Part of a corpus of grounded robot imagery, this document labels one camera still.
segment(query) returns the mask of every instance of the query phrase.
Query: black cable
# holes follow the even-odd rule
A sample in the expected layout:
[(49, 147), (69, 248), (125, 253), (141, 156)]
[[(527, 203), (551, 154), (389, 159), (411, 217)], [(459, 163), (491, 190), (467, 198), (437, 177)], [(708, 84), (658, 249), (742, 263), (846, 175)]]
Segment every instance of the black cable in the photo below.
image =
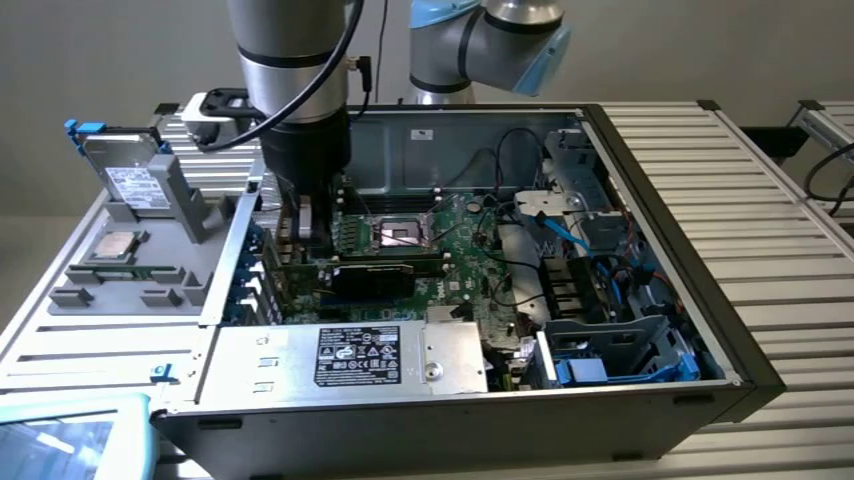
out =
[(496, 182), (498, 182), (498, 178), (499, 178), (499, 174), (500, 174), (500, 183), (498, 183), (496, 187), (495, 187), (495, 191), (498, 191), (498, 188), (500, 188), (502, 184), (504, 183), (504, 171), (502, 169), (502, 147), (504, 145), (504, 141), (507, 140), (507, 137), (510, 137), (511, 134), (514, 134), (515, 132), (522, 132), (522, 133), (527, 133), (531, 138), (534, 138), (534, 141), (536, 142), (536, 152), (538, 152), (538, 158), (536, 158), (536, 169), (539, 170), (539, 167), (543, 163), (543, 141), (539, 139), (539, 135), (536, 135), (536, 132), (534, 130), (531, 130), (527, 127), (515, 127), (511, 128), (510, 130), (507, 130), (504, 132), (504, 134), (502, 135), (502, 139), (498, 141), (498, 146), (495, 147), (495, 156), (498, 157), (498, 160), (495, 161), (495, 178), (496, 178)]
[(500, 287), (504, 283), (507, 283), (507, 280), (510, 280), (510, 276), (506, 276), (503, 280), (500, 280), (495, 286), (490, 289), (490, 298), (492, 300), (492, 302), (496, 305), (500, 305), (502, 307), (508, 307), (508, 308), (514, 308), (518, 307), (519, 305), (523, 305), (526, 303), (528, 303), (532, 300), (536, 300), (538, 298), (542, 298), (546, 296), (544, 293), (540, 293), (539, 295), (534, 295), (530, 298), (526, 298), (524, 300), (522, 300), (520, 302), (516, 303), (504, 303), (502, 302), (498, 298), (495, 298), (495, 294), (498, 293), (498, 287)]
[(832, 208), (827, 212), (827, 215), (830, 215), (831, 217), (836, 214), (836, 212), (839, 211), (839, 208), (842, 208), (842, 203), (844, 203), (844, 196), (848, 194), (848, 190), (851, 189), (850, 185), (851, 185), (851, 181), (848, 181), (848, 184), (844, 187), (842, 187), (842, 190), (839, 190), (836, 203), (834, 204)]
[(383, 68), (383, 40), (385, 38), (387, 21), (388, 21), (388, 0), (383, 2), (383, 22), (379, 27), (379, 47), (376, 52), (376, 88), (373, 88), (373, 103), (379, 103), (379, 74)]
[(495, 155), (495, 151), (488, 148), (488, 147), (483, 147), (480, 149), (478, 149), (478, 151), (474, 153), (474, 155), (471, 156), (471, 158), (468, 159), (468, 163), (466, 164), (466, 166), (463, 167), (463, 169), (459, 171), (459, 173), (453, 176), (453, 178), (451, 178), (451, 180), (448, 180), (447, 182), (444, 182), (444, 184), (441, 185), (441, 188), (447, 188), (451, 185), (453, 185), (460, 178), (463, 178), (463, 175), (466, 174), (466, 172), (468, 171), (468, 169), (472, 167), (472, 165), (475, 164), (475, 161), (478, 160), (478, 157), (480, 157), (482, 153), (488, 153), (490, 157), (492, 157), (492, 159), (495, 160), (495, 163), (498, 164), (498, 155)]
[(361, 115), (364, 115), (364, 112), (368, 109), (369, 101), (371, 101), (371, 92), (364, 92), (364, 100), (361, 101), (361, 108), (359, 108), (359, 113), (356, 113), (356, 116), (352, 117), (353, 122), (361, 118)]
[(335, 45), (335, 49), (332, 50), (332, 54), (329, 59), (327, 60), (320, 72), (311, 80), (303, 91), (293, 97), (293, 100), (288, 102), (288, 104), (281, 107), (271, 117), (267, 118), (253, 129), (245, 131), (235, 138), (223, 142), (220, 144), (213, 145), (197, 145), (199, 150), (204, 153), (219, 152), (221, 150), (227, 150), (233, 148), (244, 143), (255, 140), (264, 133), (267, 133), (272, 128), (281, 123), (281, 121), (291, 115), (299, 107), (303, 106), (305, 101), (311, 98), (311, 96), (317, 92), (323, 84), (329, 79), (337, 66), (347, 54), (347, 48), (349, 47), (349, 43), (352, 42), (352, 37), (356, 33), (356, 27), (359, 26), (359, 19), (361, 18), (361, 10), (364, 9), (364, 0), (353, 0), (352, 12), (349, 14), (349, 20), (347, 23), (347, 29), (344, 30), (344, 34), (341, 35), (340, 40), (337, 41), (337, 45)]
[(487, 252), (483, 247), (479, 247), (479, 248), (480, 248), (480, 251), (483, 252), (483, 255), (486, 255), (488, 259), (495, 260), (496, 262), (503, 263), (504, 265), (519, 265), (520, 267), (528, 267), (530, 269), (532, 269), (535, 272), (539, 273), (538, 265), (534, 265), (532, 263), (516, 262), (514, 260), (504, 260), (503, 258), (499, 258), (495, 255), (492, 255), (490, 252)]
[(844, 195), (847, 194), (847, 189), (851, 188), (851, 181), (854, 181), (854, 178), (851, 180), (848, 180), (848, 184), (846, 185), (846, 191), (844, 194), (842, 194), (838, 197), (824, 197), (823, 195), (816, 195), (815, 192), (812, 192), (812, 179), (815, 178), (815, 174), (822, 170), (822, 168), (824, 168), (824, 166), (832, 162), (836, 158), (839, 158), (842, 155), (847, 154), (848, 152), (854, 151), (854, 143), (851, 143), (850, 145), (846, 145), (844, 147), (842, 147), (839, 150), (836, 150), (835, 152), (832, 152), (830, 155), (827, 155), (827, 157), (824, 157), (824, 159), (818, 162), (815, 164), (815, 166), (810, 169), (810, 171), (806, 174), (806, 178), (803, 180), (803, 190), (806, 191), (806, 194), (810, 198), (814, 198), (815, 200), (822, 200), (824, 202), (850, 202), (851, 200), (854, 200), (854, 197), (846, 197)]

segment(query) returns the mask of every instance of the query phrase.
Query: cable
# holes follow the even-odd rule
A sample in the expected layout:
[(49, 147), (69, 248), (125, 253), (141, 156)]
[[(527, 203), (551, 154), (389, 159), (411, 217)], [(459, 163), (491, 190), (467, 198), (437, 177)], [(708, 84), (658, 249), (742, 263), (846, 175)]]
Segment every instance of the cable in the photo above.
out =
[(267, 117), (260, 124), (255, 126), (253, 129), (243, 132), (235, 138), (223, 142), (220, 144), (213, 145), (197, 145), (199, 150), (204, 153), (219, 152), (221, 150), (227, 150), (229, 148), (236, 147), (237, 145), (243, 145), (244, 143), (255, 140), (264, 133), (267, 133), (272, 128), (281, 123), (281, 121), (291, 115), (299, 107), (303, 106), (305, 101), (311, 98), (311, 96), (317, 92), (325, 81), (335, 73), (337, 69), (337, 65), (347, 54), (347, 48), (349, 47), (349, 43), (352, 42), (352, 37), (356, 33), (356, 27), (359, 26), (359, 19), (361, 18), (361, 11), (364, 9), (364, 0), (353, 0), (352, 12), (349, 14), (349, 20), (347, 23), (347, 29), (344, 30), (344, 34), (341, 35), (340, 40), (337, 41), (337, 45), (335, 45), (335, 49), (332, 50), (332, 54), (329, 55), (329, 59), (327, 60), (320, 72), (311, 80), (308, 85), (303, 91), (293, 97), (293, 100), (288, 102), (288, 104), (281, 107), (271, 117)]
[(635, 222), (628, 216), (628, 212), (626, 210), (623, 212), (623, 217), (626, 218), (626, 222), (628, 223), (628, 237), (626, 238), (626, 251), (623, 252), (623, 257), (627, 257), (631, 253), (631, 242), (635, 238)]
[(359, 108), (359, 113), (356, 113), (356, 116), (352, 117), (353, 122), (361, 118), (361, 115), (364, 115), (364, 112), (368, 109), (369, 101), (371, 101), (371, 92), (364, 92), (364, 100), (361, 101), (361, 107)]
[[(496, 205), (494, 208), (494, 211), (498, 212), (504, 205), (508, 205), (512, 203), (515, 202), (510, 201)], [(475, 244), (475, 241), (474, 241), (475, 237), (479, 236), (479, 234), (482, 233), (483, 220), (486, 219), (486, 214), (487, 214), (487, 210), (484, 209), (483, 213), (480, 214), (480, 221), (478, 222), (478, 228), (475, 230), (475, 233), (472, 234), (472, 244)], [(483, 252), (483, 255), (486, 255), (486, 257), (490, 260), (503, 263), (504, 265), (518, 265), (520, 267), (528, 267), (530, 269), (532, 269), (535, 272), (539, 273), (539, 265), (534, 265), (532, 263), (516, 262), (514, 260), (504, 260), (503, 258), (499, 258), (495, 255), (492, 255), (490, 252), (487, 252), (486, 248), (483, 248), (483, 245), (478, 245), (478, 248), (480, 249), (480, 252)]]
[(480, 251), (483, 252), (483, 255), (486, 255), (488, 259), (495, 260), (496, 262), (503, 263), (504, 265), (519, 265), (520, 267), (528, 267), (535, 272), (539, 272), (539, 267), (532, 263), (516, 262), (514, 260), (504, 260), (503, 258), (499, 258), (495, 255), (492, 255), (490, 252), (487, 252), (483, 247), (479, 247), (479, 248), (480, 248)]
[(453, 176), (453, 178), (451, 178), (451, 180), (448, 180), (447, 182), (444, 182), (444, 184), (441, 185), (441, 188), (447, 188), (451, 185), (453, 185), (460, 178), (463, 178), (463, 175), (466, 174), (466, 172), (468, 171), (468, 169), (472, 167), (472, 165), (475, 164), (475, 161), (478, 160), (478, 157), (480, 156), (482, 153), (488, 153), (490, 156), (492, 157), (495, 163), (498, 164), (498, 156), (495, 155), (495, 151), (488, 148), (488, 147), (483, 147), (480, 149), (478, 149), (478, 151), (475, 151), (474, 155), (471, 156), (471, 158), (468, 159), (468, 163), (466, 164), (466, 166), (463, 167), (463, 169), (459, 171), (459, 173)]
[(495, 156), (496, 156), (496, 161), (495, 161), (495, 180), (496, 180), (495, 191), (498, 191), (498, 189), (502, 187), (502, 184), (504, 183), (504, 170), (502, 168), (502, 162), (500, 162), (502, 147), (504, 146), (504, 140), (507, 140), (507, 137), (510, 137), (510, 135), (514, 134), (515, 132), (527, 133), (534, 138), (534, 141), (536, 142), (536, 153), (538, 153), (538, 162), (536, 162), (536, 165), (535, 165), (536, 170), (539, 170), (539, 168), (540, 168), (540, 166), (543, 164), (543, 148), (544, 148), (544, 146), (543, 146), (543, 141), (539, 139), (539, 135), (536, 135), (536, 132), (534, 130), (531, 130), (530, 128), (527, 128), (527, 127), (515, 127), (515, 128), (511, 128), (510, 130), (507, 130), (504, 132), (504, 134), (502, 135), (502, 139), (498, 141), (498, 146), (495, 147)]
[(516, 302), (516, 303), (504, 303), (504, 302), (502, 302), (498, 298), (495, 298), (495, 294), (498, 293), (498, 287), (500, 287), (504, 283), (507, 283), (507, 280), (510, 280), (510, 275), (504, 276), (504, 279), (500, 280), (495, 284), (495, 286), (490, 289), (490, 298), (491, 298), (492, 302), (496, 305), (500, 305), (502, 307), (507, 307), (507, 308), (515, 308), (519, 305), (523, 305), (523, 304), (528, 303), (530, 301), (536, 300), (538, 298), (542, 298), (542, 297), (546, 296), (544, 293), (540, 293), (539, 295), (534, 295), (532, 297), (526, 298), (524, 300), (522, 300), (520, 302)]
[(854, 178), (848, 180), (848, 184), (844, 187), (842, 187), (842, 190), (839, 190), (836, 203), (834, 204), (832, 208), (827, 212), (827, 215), (830, 215), (831, 217), (836, 214), (836, 212), (839, 211), (839, 208), (842, 208), (842, 203), (844, 202), (844, 196), (848, 194), (848, 190), (851, 189), (850, 187), (851, 181), (854, 181)]
[(584, 252), (587, 252), (587, 255), (590, 255), (590, 245), (587, 245), (584, 240), (572, 235), (551, 218), (547, 218), (543, 223), (560, 237), (582, 247)]
[(600, 263), (596, 263), (596, 270), (599, 270), (599, 273), (604, 275), (604, 281), (606, 282), (608, 280), (611, 281), (611, 289), (614, 290), (614, 300), (616, 300), (616, 305), (622, 305), (623, 294), (619, 291), (619, 285), (616, 284), (616, 279), (610, 276), (608, 269), (604, 268), (604, 265), (602, 265)]
[(383, 22), (379, 27), (379, 45), (376, 48), (376, 87), (373, 88), (373, 103), (379, 103), (379, 74), (383, 69), (383, 41), (385, 39), (385, 23), (388, 21), (388, 0), (383, 2)]
[[(850, 202), (851, 200), (854, 200), (854, 197), (846, 197), (844, 194), (834, 198), (834, 197), (824, 197), (822, 195), (816, 195), (815, 192), (812, 192), (812, 179), (815, 178), (815, 174), (820, 171), (822, 168), (824, 168), (824, 166), (830, 162), (832, 162), (836, 158), (839, 158), (842, 155), (844, 155), (851, 151), (854, 151), (854, 143), (851, 143), (850, 145), (846, 145), (839, 150), (836, 150), (830, 155), (827, 155), (827, 157), (824, 157), (824, 159), (820, 162), (818, 162), (807, 172), (806, 178), (803, 180), (803, 191), (806, 192), (810, 198), (814, 198), (815, 200), (822, 200), (824, 202), (838, 202), (838, 203)], [(851, 181), (854, 181), (854, 178), (848, 180), (848, 184), (846, 185), (847, 188), (851, 187)]]

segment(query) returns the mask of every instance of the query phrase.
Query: label sticker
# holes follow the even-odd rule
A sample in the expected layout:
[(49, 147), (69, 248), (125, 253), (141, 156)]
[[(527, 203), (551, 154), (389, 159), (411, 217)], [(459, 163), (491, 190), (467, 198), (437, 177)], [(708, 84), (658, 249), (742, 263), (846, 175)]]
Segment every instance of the label sticker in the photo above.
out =
[(411, 130), (409, 138), (412, 140), (432, 140), (432, 130)]
[(321, 328), (319, 387), (400, 383), (400, 327)]
[(144, 168), (105, 168), (124, 203), (133, 209), (169, 208), (169, 202), (155, 177)]

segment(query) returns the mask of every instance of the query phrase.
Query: gray wall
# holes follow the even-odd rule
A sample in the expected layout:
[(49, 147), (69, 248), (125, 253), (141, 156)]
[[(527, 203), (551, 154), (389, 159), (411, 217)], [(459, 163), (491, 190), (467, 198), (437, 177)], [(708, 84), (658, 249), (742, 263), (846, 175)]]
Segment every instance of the gray wall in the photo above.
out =
[[(88, 206), (97, 182), (63, 136), (67, 118), (139, 124), (159, 102), (240, 85), (224, 3), (2, 0), (0, 215), (75, 215)], [(851, 1), (563, 3), (575, 33), (542, 100), (714, 98), (736, 121), (782, 123), (799, 98), (854, 99)], [(352, 54), (376, 54), (380, 10), (368, 0)], [(408, 2), (392, 0), (383, 102), (405, 95), (407, 16)]]

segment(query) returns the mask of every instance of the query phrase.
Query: circuit board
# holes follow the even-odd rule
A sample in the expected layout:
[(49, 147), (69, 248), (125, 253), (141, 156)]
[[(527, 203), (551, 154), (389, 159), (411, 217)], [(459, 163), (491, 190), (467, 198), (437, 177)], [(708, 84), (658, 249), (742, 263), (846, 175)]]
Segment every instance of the circuit board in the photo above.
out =
[[(514, 348), (518, 336), (512, 331), (515, 312), (502, 307), (491, 299), (491, 290), (504, 279), (506, 268), (502, 262), (487, 257), (479, 246), (472, 243), (472, 235), (480, 228), (491, 249), (495, 219), (482, 198), (472, 194), (455, 194), (433, 207), (432, 211), (409, 214), (344, 215), (336, 214), (333, 236), (339, 260), (349, 263), (359, 261), (383, 261), (385, 258), (407, 258), (408, 263), (435, 264), (441, 268), (436, 275), (421, 276), (415, 280), (412, 296), (391, 301), (359, 304), (337, 302), (333, 292), (319, 286), (319, 276), (324, 267), (333, 265), (332, 259), (307, 259), (300, 264), (280, 267), (284, 285), (284, 323), (333, 323), (367, 321), (427, 320), (428, 312), (453, 307), (468, 302), (474, 310), (482, 338), (492, 346)], [(384, 225), (400, 226), (416, 224), (423, 237), (411, 238), (395, 235), (393, 228), (383, 234)], [(383, 241), (392, 243), (383, 246)], [(491, 250), (500, 257), (500, 250)], [(495, 289), (496, 298), (510, 301), (510, 293)]]

